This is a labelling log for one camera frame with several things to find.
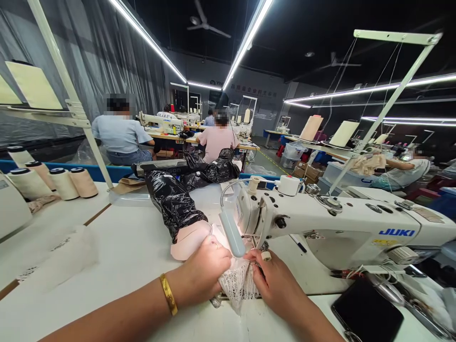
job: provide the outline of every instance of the forearm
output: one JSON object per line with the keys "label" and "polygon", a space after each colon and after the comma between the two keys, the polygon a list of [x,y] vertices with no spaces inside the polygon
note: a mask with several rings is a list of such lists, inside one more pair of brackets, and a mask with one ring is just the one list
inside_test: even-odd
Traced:
{"label": "forearm", "polygon": [[145,341],[171,319],[159,279],[64,326],[40,342]]}
{"label": "forearm", "polygon": [[301,315],[290,323],[294,333],[301,341],[344,342],[344,339],[328,321],[320,308],[308,297],[301,302]]}

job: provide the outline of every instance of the yellow label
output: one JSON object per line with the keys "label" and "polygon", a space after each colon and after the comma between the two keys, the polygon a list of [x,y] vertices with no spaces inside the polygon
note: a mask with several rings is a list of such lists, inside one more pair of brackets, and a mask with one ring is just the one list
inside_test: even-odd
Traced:
{"label": "yellow label", "polygon": [[392,246],[397,244],[398,242],[396,240],[373,240],[371,245],[376,245],[376,246]]}

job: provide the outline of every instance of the worker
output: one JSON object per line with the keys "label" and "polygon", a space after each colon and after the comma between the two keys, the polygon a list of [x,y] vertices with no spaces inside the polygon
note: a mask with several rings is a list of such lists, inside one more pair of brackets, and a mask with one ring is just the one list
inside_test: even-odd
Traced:
{"label": "worker", "polygon": [[234,131],[228,127],[229,117],[226,113],[218,113],[215,117],[215,126],[206,128],[196,137],[197,143],[206,146],[204,162],[216,160],[224,148],[238,148],[239,140]]}
{"label": "worker", "polygon": [[210,108],[208,110],[208,116],[206,117],[206,119],[204,119],[204,125],[205,126],[215,126],[214,112]]}
{"label": "worker", "polygon": [[456,179],[456,159],[450,160],[447,164],[449,166],[443,171],[438,172],[437,174],[439,176]]}
{"label": "worker", "polygon": [[[263,270],[264,276],[258,266],[253,265],[253,281],[265,303],[302,341],[343,342],[320,309],[305,295],[285,263],[273,252],[271,256],[271,260],[263,261],[257,249],[244,256]],[[231,266],[231,257],[231,252],[214,236],[208,236],[182,266],[165,274],[177,315],[185,308],[207,302],[221,291],[219,277]],[[146,341],[172,318],[172,307],[157,278],[67,324],[40,342]]]}
{"label": "worker", "polygon": [[406,188],[429,171],[431,167],[430,151],[431,148],[428,146],[419,146],[418,151],[411,151],[412,158],[408,162],[387,159],[386,164],[393,169],[375,179],[370,187],[390,192]]}
{"label": "worker", "polygon": [[[159,145],[144,130],[139,121],[132,120],[130,105],[126,99],[108,99],[112,115],[97,116],[92,123],[92,132],[106,148],[107,157],[114,165],[131,166],[138,162],[157,160]],[[153,146],[140,150],[139,144]]]}
{"label": "worker", "polygon": [[158,112],[157,116],[164,117],[165,119],[177,119],[177,117],[171,113],[171,105],[167,104],[163,109],[163,112]]}

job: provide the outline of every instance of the gray curtain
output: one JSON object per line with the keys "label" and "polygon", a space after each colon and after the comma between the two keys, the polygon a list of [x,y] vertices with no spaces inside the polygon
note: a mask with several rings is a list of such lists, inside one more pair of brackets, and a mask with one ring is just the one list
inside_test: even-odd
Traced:
{"label": "gray curtain", "polygon": [[[106,110],[106,97],[115,93],[130,96],[133,114],[163,108],[160,58],[107,0],[41,0],[41,5],[91,121]],[[27,1],[0,0],[0,31],[0,74],[8,84],[22,96],[4,61],[29,62],[43,69],[65,106],[65,88]],[[0,112],[0,146],[82,134],[81,129]]]}

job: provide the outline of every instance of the smartphone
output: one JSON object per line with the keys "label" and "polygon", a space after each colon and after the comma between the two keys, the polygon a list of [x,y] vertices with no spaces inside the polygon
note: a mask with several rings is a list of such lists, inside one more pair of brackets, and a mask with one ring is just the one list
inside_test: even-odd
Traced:
{"label": "smartphone", "polygon": [[393,342],[404,316],[364,278],[356,280],[332,305],[346,331],[362,342]]}

